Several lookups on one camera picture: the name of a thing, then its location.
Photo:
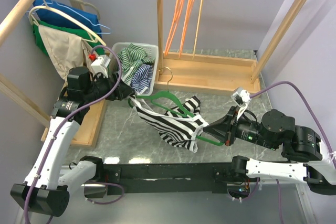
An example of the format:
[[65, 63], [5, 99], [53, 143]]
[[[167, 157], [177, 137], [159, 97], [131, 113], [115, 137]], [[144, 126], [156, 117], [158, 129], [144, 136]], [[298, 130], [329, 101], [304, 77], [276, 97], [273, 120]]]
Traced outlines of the green hanger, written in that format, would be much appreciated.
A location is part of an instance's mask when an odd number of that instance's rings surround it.
[[[131, 97], [135, 97], [136, 99], [143, 99], [149, 106], [152, 108], [155, 112], [159, 114], [164, 114], [165, 111], [170, 111], [173, 107], [178, 107], [182, 110], [182, 113], [175, 112], [176, 114], [181, 115], [182, 117], [192, 116], [192, 113], [186, 110], [183, 107], [183, 103], [177, 98], [172, 92], [166, 90], [166, 91], [159, 91], [156, 94], [152, 94], [149, 96], [145, 95], [133, 95]], [[128, 104], [131, 108], [133, 108], [133, 103], [131, 103], [128, 100]], [[213, 140], [210, 140], [206, 137], [203, 137], [201, 135], [196, 137], [197, 140], [201, 140], [210, 144], [213, 144], [215, 146], [222, 146], [224, 145], [222, 142], [216, 142]]]

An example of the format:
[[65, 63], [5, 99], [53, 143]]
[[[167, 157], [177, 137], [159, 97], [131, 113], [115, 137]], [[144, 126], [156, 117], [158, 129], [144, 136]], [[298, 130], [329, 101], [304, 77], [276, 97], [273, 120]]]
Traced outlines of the black white zebra garment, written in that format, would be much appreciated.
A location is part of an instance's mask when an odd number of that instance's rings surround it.
[[185, 118], [175, 113], [182, 113], [178, 107], [159, 114], [143, 99], [130, 97], [129, 101], [133, 103], [138, 116], [156, 129], [164, 142], [173, 147], [185, 148], [193, 153], [198, 151], [196, 137], [203, 133], [203, 128], [208, 126], [208, 123], [200, 114], [201, 101], [197, 96], [194, 95], [183, 103], [183, 107], [192, 113], [192, 116], [188, 115]]

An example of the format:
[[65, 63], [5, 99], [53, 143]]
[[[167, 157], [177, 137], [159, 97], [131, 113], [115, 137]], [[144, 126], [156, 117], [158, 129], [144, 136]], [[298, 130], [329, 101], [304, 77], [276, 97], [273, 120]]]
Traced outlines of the green white striped tank top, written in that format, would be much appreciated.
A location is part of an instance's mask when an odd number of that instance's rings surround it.
[[122, 67], [122, 81], [128, 85], [138, 70], [143, 64], [154, 63], [154, 60], [148, 56], [146, 51], [135, 44], [130, 43], [117, 54]]

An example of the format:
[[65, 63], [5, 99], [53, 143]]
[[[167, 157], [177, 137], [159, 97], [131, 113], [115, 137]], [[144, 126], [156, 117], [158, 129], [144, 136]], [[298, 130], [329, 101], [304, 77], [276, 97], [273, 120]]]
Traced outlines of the blue white striped tank top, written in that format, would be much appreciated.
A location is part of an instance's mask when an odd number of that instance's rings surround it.
[[132, 78], [131, 87], [137, 94], [148, 93], [150, 90], [152, 77], [153, 66], [149, 64], [142, 64], [139, 66], [138, 70], [135, 72]]

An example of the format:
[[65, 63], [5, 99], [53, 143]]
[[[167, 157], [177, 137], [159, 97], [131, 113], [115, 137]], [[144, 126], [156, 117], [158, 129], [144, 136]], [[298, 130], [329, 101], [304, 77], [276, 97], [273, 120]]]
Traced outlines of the yellow hanger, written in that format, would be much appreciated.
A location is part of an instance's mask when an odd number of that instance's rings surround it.
[[199, 24], [200, 24], [200, 20], [201, 20], [201, 16], [202, 16], [203, 1], [204, 0], [200, 0], [200, 4], [199, 4], [199, 12], [198, 12], [197, 26], [196, 26], [196, 33], [195, 33], [195, 41], [194, 41], [194, 47], [193, 47], [193, 53], [192, 53], [192, 59], [193, 60], [194, 60], [194, 57], [195, 57], [196, 46], [197, 46], [197, 42], [198, 42], [198, 33], [199, 33], [199, 26], [200, 26]]

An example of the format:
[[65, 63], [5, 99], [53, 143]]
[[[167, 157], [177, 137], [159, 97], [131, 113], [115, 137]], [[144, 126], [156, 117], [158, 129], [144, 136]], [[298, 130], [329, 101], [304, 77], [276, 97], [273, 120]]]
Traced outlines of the orange plastic hanger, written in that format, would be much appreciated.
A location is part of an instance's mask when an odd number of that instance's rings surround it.
[[170, 28], [170, 31], [169, 31], [169, 35], [168, 35], [167, 40], [166, 40], [164, 57], [166, 57], [168, 55], [169, 51], [170, 51], [170, 48], [171, 48], [176, 30], [177, 30], [177, 26], [178, 26], [179, 21], [180, 21], [180, 16], [181, 16], [182, 9], [183, 9], [183, 4], [184, 4], [184, 0], [176, 0], [174, 15], [173, 15], [173, 19], [172, 19], [172, 24], [171, 24], [171, 28]]

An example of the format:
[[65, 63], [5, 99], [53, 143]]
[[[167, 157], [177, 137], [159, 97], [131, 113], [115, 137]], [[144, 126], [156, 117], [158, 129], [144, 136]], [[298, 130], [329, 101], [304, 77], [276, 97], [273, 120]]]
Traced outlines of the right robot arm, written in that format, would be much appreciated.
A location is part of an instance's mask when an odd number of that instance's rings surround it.
[[232, 179], [286, 180], [306, 184], [316, 194], [335, 195], [333, 158], [318, 133], [296, 125], [295, 118], [276, 109], [266, 112], [260, 122], [252, 121], [247, 114], [251, 111], [246, 110], [239, 116], [238, 107], [232, 106], [223, 118], [204, 127], [203, 131], [226, 146], [240, 139], [273, 151], [281, 149], [287, 161], [260, 161], [238, 155], [231, 161]]

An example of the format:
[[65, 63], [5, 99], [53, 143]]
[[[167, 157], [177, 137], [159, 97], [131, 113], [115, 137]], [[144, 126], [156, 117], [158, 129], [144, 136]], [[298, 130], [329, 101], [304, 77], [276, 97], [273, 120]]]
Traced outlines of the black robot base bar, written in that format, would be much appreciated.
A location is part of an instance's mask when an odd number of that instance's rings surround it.
[[127, 194], [227, 193], [227, 186], [254, 183], [256, 178], [234, 173], [231, 163], [104, 164], [103, 172], [90, 182], [114, 183]]

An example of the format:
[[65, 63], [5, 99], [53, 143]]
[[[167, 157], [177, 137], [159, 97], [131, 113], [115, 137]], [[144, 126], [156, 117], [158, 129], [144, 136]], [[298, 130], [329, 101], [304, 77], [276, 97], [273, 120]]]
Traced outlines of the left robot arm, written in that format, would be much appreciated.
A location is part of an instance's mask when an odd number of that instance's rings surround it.
[[85, 156], [67, 174], [60, 176], [62, 162], [72, 139], [92, 105], [104, 100], [123, 100], [133, 89], [122, 81], [122, 70], [106, 76], [92, 74], [87, 67], [74, 67], [54, 104], [48, 135], [24, 182], [14, 184], [10, 195], [24, 211], [25, 223], [31, 212], [50, 218], [61, 216], [70, 196], [86, 182], [109, 186], [101, 158]]

